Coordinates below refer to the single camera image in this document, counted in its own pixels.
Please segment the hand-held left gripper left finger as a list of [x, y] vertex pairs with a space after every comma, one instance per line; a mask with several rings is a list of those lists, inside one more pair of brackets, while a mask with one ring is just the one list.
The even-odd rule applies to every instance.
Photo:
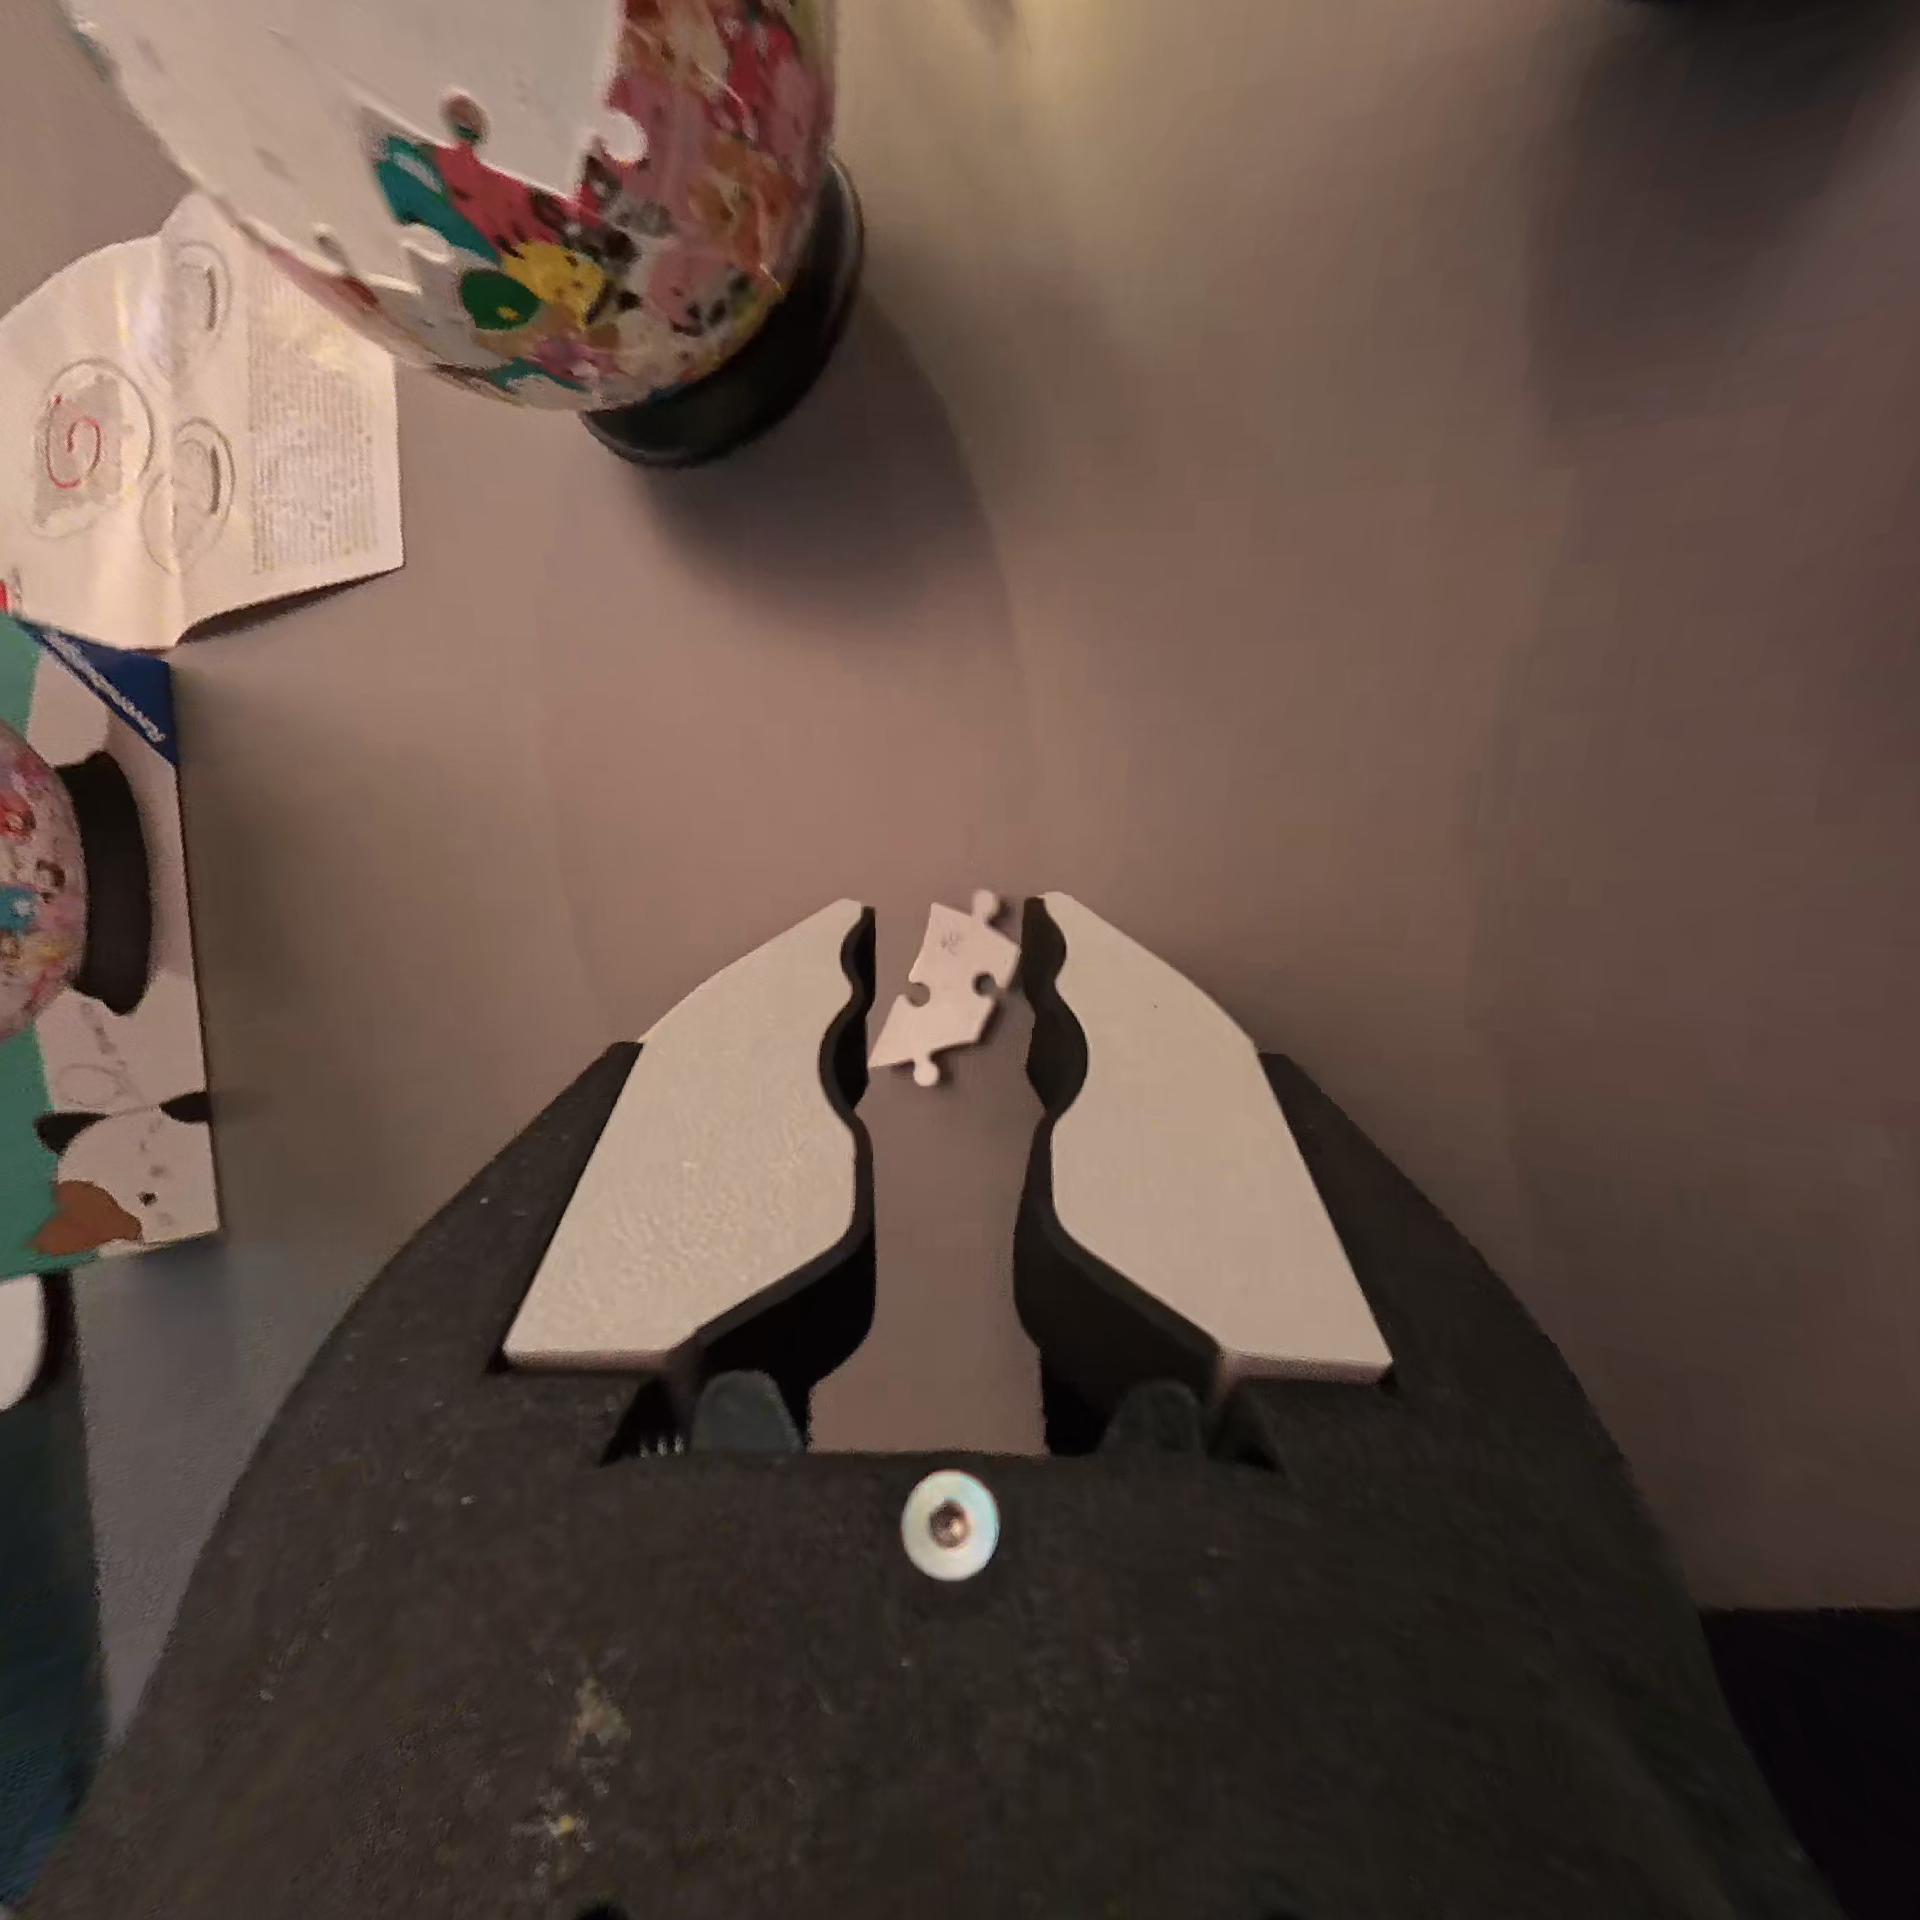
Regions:
[[502, 1340], [519, 1369], [829, 1374], [874, 1318], [875, 917], [831, 900], [639, 1040]]

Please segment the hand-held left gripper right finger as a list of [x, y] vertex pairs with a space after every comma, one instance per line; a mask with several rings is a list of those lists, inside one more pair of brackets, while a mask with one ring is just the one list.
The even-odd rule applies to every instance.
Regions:
[[1015, 1308], [1062, 1384], [1373, 1384], [1386, 1335], [1257, 1044], [1071, 895], [1023, 904], [1042, 1105]]

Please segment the small puzzle piece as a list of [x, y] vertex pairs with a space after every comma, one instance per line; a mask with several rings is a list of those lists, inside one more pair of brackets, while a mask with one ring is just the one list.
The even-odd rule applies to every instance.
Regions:
[[966, 908], [935, 902], [907, 986], [868, 1050], [874, 1069], [910, 1069], [919, 1087], [941, 1084], [949, 1050], [979, 1044], [1015, 984], [1021, 946], [1002, 930], [1003, 900], [973, 889]]

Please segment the black round puzzle stand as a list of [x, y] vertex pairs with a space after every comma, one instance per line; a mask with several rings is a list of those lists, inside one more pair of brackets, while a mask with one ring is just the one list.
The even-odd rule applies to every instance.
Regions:
[[755, 335], [673, 392], [588, 410], [583, 430], [626, 463], [684, 470], [758, 440], [809, 394], [844, 341], [867, 253], [849, 166], [829, 152], [801, 264]]

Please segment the colourful puzzle ball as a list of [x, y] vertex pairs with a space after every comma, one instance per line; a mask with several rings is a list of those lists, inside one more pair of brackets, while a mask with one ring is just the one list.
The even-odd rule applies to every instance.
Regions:
[[827, 2], [78, 2], [269, 262], [403, 362], [546, 410], [753, 342], [826, 199]]

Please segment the teal puzzle box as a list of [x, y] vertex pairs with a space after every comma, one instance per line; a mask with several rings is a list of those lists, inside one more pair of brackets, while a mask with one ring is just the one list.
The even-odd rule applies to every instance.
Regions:
[[53, 1277], [222, 1226], [161, 656], [3, 616], [3, 1408]]

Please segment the white instruction leaflet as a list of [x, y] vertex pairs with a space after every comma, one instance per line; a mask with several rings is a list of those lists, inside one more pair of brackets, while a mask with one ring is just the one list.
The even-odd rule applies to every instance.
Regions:
[[393, 359], [204, 194], [6, 311], [6, 614], [165, 652], [399, 564]]

